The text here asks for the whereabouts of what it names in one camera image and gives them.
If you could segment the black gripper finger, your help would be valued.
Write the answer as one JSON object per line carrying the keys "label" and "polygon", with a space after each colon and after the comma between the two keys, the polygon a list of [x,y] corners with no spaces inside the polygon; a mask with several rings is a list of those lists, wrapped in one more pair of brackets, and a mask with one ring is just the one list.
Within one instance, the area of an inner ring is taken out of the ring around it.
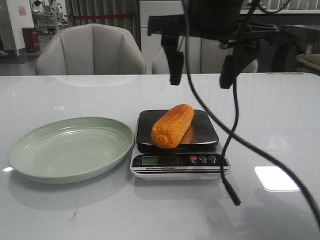
{"label": "black gripper finger", "polygon": [[178,35],[163,34],[161,37],[161,45],[169,68],[169,81],[173,86],[178,86],[180,84],[184,65],[184,54],[181,51],[178,51],[178,43]]}
{"label": "black gripper finger", "polygon": [[229,89],[241,73],[256,73],[258,71],[258,56],[260,50],[248,46],[238,46],[225,57],[219,77],[222,89]]}

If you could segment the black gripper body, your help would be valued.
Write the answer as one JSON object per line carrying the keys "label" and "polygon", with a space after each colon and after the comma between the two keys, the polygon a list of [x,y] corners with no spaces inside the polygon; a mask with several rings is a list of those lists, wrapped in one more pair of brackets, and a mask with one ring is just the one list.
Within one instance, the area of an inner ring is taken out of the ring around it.
{"label": "black gripper body", "polygon": [[234,45],[254,46],[260,42],[273,44],[279,33],[276,25],[251,21],[260,2],[253,0],[242,14],[241,0],[182,1],[183,14],[149,16],[147,34],[163,39],[180,36],[219,41],[223,48]]}

